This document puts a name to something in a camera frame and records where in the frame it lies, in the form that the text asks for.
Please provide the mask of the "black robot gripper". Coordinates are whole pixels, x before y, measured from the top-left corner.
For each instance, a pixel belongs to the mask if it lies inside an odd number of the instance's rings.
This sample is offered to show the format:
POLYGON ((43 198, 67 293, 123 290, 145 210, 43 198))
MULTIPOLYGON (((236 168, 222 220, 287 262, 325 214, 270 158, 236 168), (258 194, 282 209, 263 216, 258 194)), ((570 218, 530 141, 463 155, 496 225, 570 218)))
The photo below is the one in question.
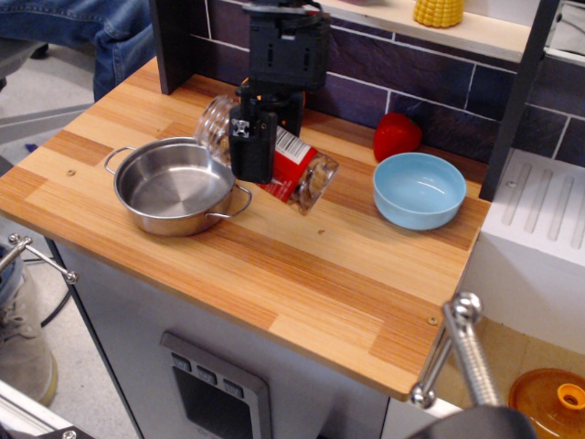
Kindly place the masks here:
POLYGON ((304 91, 324 86, 330 16, 319 4, 246 4, 249 77, 229 111, 231 170, 237 179, 269 184, 277 124, 300 135, 304 91))

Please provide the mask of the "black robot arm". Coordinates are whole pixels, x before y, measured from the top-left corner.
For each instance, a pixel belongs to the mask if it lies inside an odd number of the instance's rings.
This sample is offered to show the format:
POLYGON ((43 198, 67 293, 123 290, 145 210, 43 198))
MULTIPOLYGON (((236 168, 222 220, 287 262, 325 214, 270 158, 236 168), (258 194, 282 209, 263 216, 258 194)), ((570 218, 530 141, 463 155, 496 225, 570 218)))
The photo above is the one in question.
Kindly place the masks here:
POLYGON ((307 92, 325 85, 330 16, 315 1, 251 1, 248 78, 229 113, 229 151, 236 178, 267 184, 277 130, 298 135, 307 92))

